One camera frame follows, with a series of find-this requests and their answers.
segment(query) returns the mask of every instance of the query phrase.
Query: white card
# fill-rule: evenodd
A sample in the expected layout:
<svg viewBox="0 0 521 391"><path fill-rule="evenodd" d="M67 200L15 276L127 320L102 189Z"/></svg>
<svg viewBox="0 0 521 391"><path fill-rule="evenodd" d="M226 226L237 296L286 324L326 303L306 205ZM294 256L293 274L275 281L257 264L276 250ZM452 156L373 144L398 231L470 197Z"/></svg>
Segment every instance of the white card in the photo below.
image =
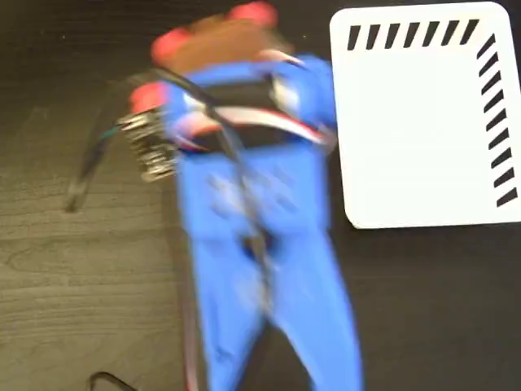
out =
<svg viewBox="0 0 521 391"><path fill-rule="evenodd" d="M521 92L504 8L344 9L331 50L355 227L521 220Z"/></svg>

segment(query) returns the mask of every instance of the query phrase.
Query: dark wooden surface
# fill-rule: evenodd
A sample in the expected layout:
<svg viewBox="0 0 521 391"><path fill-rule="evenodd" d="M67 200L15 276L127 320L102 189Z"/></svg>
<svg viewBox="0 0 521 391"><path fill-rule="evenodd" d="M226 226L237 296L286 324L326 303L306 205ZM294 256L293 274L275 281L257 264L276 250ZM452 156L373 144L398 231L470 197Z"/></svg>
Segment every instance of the dark wooden surface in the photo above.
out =
<svg viewBox="0 0 521 391"><path fill-rule="evenodd" d="M188 252L174 216L177 259L170 255L161 189L140 182L125 142L116 140L84 209L70 216L61 207L107 87L147 65L154 36L232 3L3 6L2 391L79 390L97 370L142 390L182 389L175 262ZM285 35L325 57L329 18L363 4L280 3ZM508 9L516 33L519 7ZM521 389L521 227L355 231L340 189L333 155L331 234L357 316L367 389ZM280 351L271 349L261 378L286 372L291 380L293 369L284 369L294 366Z"/></svg>

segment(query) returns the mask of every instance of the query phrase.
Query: brown part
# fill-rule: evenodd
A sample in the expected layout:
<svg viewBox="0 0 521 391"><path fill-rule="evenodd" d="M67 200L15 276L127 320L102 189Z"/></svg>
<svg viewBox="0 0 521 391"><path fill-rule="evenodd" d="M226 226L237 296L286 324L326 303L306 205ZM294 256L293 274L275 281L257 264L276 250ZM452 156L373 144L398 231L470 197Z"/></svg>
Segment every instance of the brown part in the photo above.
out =
<svg viewBox="0 0 521 391"><path fill-rule="evenodd" d="M259 53L275 49L291 54L293 48L250 20L224 20L210 16L189 27L192 38L162 65L180 74L238 61L256 61Z"/></svg>

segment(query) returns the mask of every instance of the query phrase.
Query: red tip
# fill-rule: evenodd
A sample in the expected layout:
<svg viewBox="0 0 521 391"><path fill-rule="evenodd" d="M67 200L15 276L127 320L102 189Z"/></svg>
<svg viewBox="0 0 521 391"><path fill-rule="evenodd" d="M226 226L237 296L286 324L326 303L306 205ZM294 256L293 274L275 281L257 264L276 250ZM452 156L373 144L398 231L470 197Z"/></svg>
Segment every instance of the red tip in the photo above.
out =
<svg viewBox="0 0 521 391"><path fill-rule="evenodd" d="M130 102L132 102L132 112L134 114L165 104L166 98L162 84L157 82L138 87L130 95Z"/></svg>
<svg viewBox="0 0 521 391"><path fill-rule="evenodd" d="M183 27L162 35L152 43L152 59L161 64L164 59L174 55L188 39L190 39L190 33Z"/></svg>
<svg viewBox="0 0 521 391"><path fill-rule="evenodd" d="M277 10L267 2L250 2L234 7L229 14L230 19L250 19L262 27L277 25Z"/></svg>

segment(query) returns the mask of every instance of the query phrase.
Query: black cord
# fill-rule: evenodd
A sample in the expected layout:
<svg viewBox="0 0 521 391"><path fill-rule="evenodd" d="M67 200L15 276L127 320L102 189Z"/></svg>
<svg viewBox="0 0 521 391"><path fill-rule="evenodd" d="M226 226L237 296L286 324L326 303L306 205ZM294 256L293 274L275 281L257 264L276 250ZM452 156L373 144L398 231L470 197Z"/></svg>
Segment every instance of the black cord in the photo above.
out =
<svg viewBox="0 0 521 391"><path fill-rule="evenodd" d="M87 382L87 390L86 391L95 391L96 384L99 380L105 380L108 383L117 385L123 391L138 391L129 384L126 384L123 380L115 377L112 373L108 372L96 372L90 376L89 381Z"/></svg>
<svg viewBox="0 0 521 391"><path fill-rule="evenodd" d="M270 261L267 253L265 230L263 229L259 220L258 209L253 194L249 188L247 177L248 169L243 164L241 153L244 150L243 144L237 136L233 124L221 116L216 110L216 103L212 96L206 93L204 89L189 81L185 77L170 72L167 69L156 68L152 72L145 72L125 80L119 88L114 91L112 98L116 101L116 105L107 105L104 110L98 115L96 124L91 132L89 146L85 151L83 164L79 174L71 181L68 190L68 199L65 209L69 212L78 210L85 200L89 184L94 176L94 172L101 162L106 150L110 137L101 137L103 133L113 127L114 122L118 118L121 107L118 103L125 102L132 89L145 82L156 81L157 77L165 81L171 82L176 86L181 87L191 94L195 99L198 99L205 105L207 115L216 121L221 126L221 132L218 132L219 140L225 154L235 163L237 167L237 174L241 193L243 195L244 206L247 214L247 219L252 224L254 235L248 238L249 244L252 248L252 253L255 259L260 263L262 268L262 293L261 300L265 312L271 309L271 282L270 282ZM123 94L123 99L120 100L119 94ZM193 367L192 362L188 362L187 366ZM137 391L135 388L126 384L124 381L118 379L108 372L98 372L90 377L89 391L94 390L95 382L98 379L105 379L118 385L124 391Z"/></svg>
<svg viewBox="0 0 521 391"><path fill-rule="evenodd" d="M247 219L253 226L253 236L247 238L252 248L255 259L260 263L262 268L262 292L261 302L263 309L269 312L272 306L271 303L271 281L270 281L270 261L267 253L266 233L259 220L258 208L256 207L255 198L248 185L248 169L241 159L241 152L244 150L234 125L221 116L216 110L216 102L213 97L208 95L204 89L197 86L190 80L177 75L167 69L157 68L155 72L162 79L169 81L176 86L181 87L187 91L194 99L199 100L205 105L206 114L216 121L221 126L221 132L218 132L221 145L225 150L225 154L235 163L237 167L237 174L241 194L243 195L243 202L246 210Z"/></svg>

